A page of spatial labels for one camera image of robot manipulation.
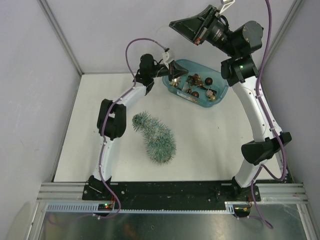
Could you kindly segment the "small frosted christmas tree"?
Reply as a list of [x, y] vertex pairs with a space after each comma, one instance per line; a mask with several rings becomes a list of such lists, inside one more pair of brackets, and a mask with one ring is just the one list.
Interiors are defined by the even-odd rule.
[[132, 117], [135, 132], [143, 137], [149, 159], [158, 164], [168, 164], [176, 155], [177, 145], [173, 131], [159, 118], [148, 112], [140, 112]]

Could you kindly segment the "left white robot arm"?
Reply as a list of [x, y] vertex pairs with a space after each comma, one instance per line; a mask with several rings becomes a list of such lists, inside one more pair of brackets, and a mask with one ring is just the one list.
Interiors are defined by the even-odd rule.
[[140, 57], [139, 69], [133, 75], [133, 86], [114, 100], [102, 100], [96, 124], [101, 150], [97, 167], [83, 189], [83, 200], [114, 198], [110, 186], [112, 165], [118, 158], [120, 140], [127, 128], [128, 108], [151, 91], [155, 78], [168, 77], [172, 83], [188, 73], [186, 68], [173, 59], [164, 59], [163, 63], [158, 63], [151, 54], [146, 53]]

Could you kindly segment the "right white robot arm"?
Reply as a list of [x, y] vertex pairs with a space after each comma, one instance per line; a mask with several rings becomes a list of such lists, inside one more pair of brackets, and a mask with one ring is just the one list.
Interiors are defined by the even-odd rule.
[[261, 87], [262, 70], [252, 59], [252, 53], [262, 47], [263, 27], [251, 20], [232, 31], [222, 15], [225, 8], [225, 3], [218, 8], [209, 5], [195, 16], [171, 21], [169, 27], [193, 44], [207, 41], [229, 57], [221, 62], [220, 73], [239, 98], [253, 134], [253, 140], [241, 146], [244, 160], [226, 187], [235, 200], [242, 201], [264, 164], [284, 151], [292, 137], [274, 119]]

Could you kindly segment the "brown bauble near label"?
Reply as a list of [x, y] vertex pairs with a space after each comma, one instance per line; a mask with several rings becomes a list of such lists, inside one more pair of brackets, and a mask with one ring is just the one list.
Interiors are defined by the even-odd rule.
[[193, 97], [196, 97], [196, 98], [198, 98], [198, 97], [200, 96], [197, 91], [193, 91], [193, 92], [191, 93], [191, 95], [192, 95]]

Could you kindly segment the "teal plastic bin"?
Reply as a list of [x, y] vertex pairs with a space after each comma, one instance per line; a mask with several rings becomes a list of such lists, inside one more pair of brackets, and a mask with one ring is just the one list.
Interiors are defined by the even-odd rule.
[[204, 108], [210, 108], [222, 101], [229, 84], [220, 72], [187, 59], [176, 62], [187, 69], [188, 73], [173, 81], [164, 76], [162, 82], [169, 92]]

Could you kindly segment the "dark brown bauble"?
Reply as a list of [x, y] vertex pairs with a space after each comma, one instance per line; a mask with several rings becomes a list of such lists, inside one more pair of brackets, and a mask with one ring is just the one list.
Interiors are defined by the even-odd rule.
[[207, 77], [204, 81], [204, 83], [208, 86], [213, 84], [213, 79], [211, 77]]

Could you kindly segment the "frosted pine cone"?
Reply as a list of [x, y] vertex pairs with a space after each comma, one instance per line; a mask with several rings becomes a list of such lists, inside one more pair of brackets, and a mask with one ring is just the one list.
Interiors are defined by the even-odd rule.
[[215, 92], [212, 89], [208, 89], [205, 94], [208, 98], [211, 98], [212, 96], [214, 97], [216, 96]]

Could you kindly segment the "gold glitter bauble right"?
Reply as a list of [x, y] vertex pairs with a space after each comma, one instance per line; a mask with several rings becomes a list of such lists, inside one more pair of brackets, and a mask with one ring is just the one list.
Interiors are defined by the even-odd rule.
[[217, 99], [216, 96], [212, 95], [211, 97], [209, 97], [209, 101], [214, 102]]

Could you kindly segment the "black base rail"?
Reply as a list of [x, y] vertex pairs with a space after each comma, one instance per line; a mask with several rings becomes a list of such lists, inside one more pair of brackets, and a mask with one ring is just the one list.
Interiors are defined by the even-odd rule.
[[232, 181], [110, 182], [116, 207], [129, 211], [225, 210], [225, 202], [261, 200], [258, 186], [237, 188]]

